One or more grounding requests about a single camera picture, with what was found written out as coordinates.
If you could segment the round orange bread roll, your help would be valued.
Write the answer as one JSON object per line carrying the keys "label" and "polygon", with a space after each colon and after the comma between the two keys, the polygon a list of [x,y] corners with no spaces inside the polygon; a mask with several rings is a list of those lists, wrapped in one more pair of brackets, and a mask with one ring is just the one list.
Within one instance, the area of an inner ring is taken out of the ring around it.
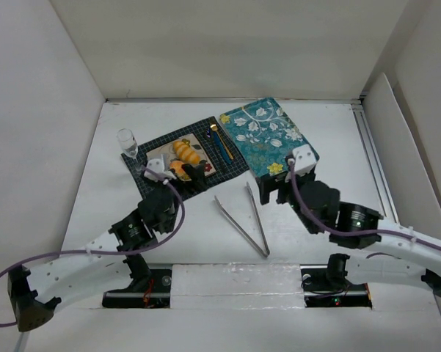
{"label": "round orange bread roll", "polygon": [[174,160],[170,163],[170,170],[176,176],[177,179],[182,180],[183,182],[190,181],[191,178],[183,169],[184,162],[179,160]]}

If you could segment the striped orange bread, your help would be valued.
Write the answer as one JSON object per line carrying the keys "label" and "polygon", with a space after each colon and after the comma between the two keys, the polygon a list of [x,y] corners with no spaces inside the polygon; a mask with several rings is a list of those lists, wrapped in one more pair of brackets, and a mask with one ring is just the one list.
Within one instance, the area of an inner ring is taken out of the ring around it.
{"label": "striped orange bread", "polygon": [[180,161],[191,165],[198,165],[200,163],[200,156],[185,142],[175,140],[172,146]]}

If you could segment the metal tongs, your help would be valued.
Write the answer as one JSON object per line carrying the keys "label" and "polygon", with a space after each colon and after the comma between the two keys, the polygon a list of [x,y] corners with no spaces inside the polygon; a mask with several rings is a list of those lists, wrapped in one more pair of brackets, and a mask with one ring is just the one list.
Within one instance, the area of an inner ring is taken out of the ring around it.
{"label": "metal tongs", "polygon": [[251,247],[264,259],[267,259],[270,255],[270,248],[268,241],[266,239],[266,234],[264,232],[263,224],[260,218],[260,214],[258,211],[258,207],[256,205],[255,197],[252,192],[252,187],[249,183],[246,183],[246,190],[249,196],[249,200],[252,205],[253,213],[255,216],[255,220],[260,231],[260,236],[263,241],[263,248],[258,245],[257,242],[253,240],[253,238],[247,233],[247,231],[227,212],[227,210],[223,207],[222,203],[219,201],[217,196],[214,197],[214,201],[216,206],[218,207],[221,214],[236,228],[236,230],[247,240],[247,242],[251,245]]}

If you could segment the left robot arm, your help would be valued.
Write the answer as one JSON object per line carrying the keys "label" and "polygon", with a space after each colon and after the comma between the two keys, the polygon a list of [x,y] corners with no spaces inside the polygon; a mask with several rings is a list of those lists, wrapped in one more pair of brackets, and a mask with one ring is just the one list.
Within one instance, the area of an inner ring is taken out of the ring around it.
{"label": "left robot arm", "polygon": [[180,192],[173,185],[173,168],[163,170],[150,160],[143,171],[161,182],[139,202],[137,208],[82,249],[51,255],[51,261],[27,267],[23,261],[7,272],[7,292],[20,332],[37,329],[55,312],[110,288],[119,275],[129,278],[122,293],[141,293],[154,284],[152,271],[142,253],[156,249],[181,228],[186,210]]}

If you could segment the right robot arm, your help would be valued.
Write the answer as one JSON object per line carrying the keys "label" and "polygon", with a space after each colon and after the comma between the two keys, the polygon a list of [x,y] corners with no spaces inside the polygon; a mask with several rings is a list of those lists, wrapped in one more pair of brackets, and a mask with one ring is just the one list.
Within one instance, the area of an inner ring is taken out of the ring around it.
{"label": "right robot arm", "polygon": [[340,199],[340,192],[318,181],[314,172],[290,179],[287,172],[257,177],[260,203],[277,191],[277,203],[289,204],[310,234],[328,233],[329,242],[363,250],[365,258],[336,253],[324,267],[302,270],[302,287],[326,299],[353,286],[381,282],[431,291],[441,298],[441,240],[403,227],[378,211]]}

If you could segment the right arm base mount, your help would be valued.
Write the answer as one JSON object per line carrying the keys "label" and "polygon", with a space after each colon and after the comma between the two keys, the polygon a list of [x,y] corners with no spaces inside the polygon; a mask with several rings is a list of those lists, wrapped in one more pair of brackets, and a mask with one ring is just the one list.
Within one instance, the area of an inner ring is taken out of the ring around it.
{"label": "right arm base mount", "polygon": [[301,265],[301,288],[306,308],[372,308],[367,284],[354,285],[348,280],[334,285],[327,278],[326,265]]}

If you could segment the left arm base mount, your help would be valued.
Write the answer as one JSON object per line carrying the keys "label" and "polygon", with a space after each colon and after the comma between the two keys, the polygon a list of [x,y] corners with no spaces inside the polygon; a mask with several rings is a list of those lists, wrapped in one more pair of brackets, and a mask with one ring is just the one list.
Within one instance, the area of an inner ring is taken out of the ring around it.
{"label": "left arm base mount", "polygon": [[102,307],[107,309],[164,309],[170,307],[172,266],[150,268],[151,276],[141,284],[131,283],[123,289],[103,294]]}

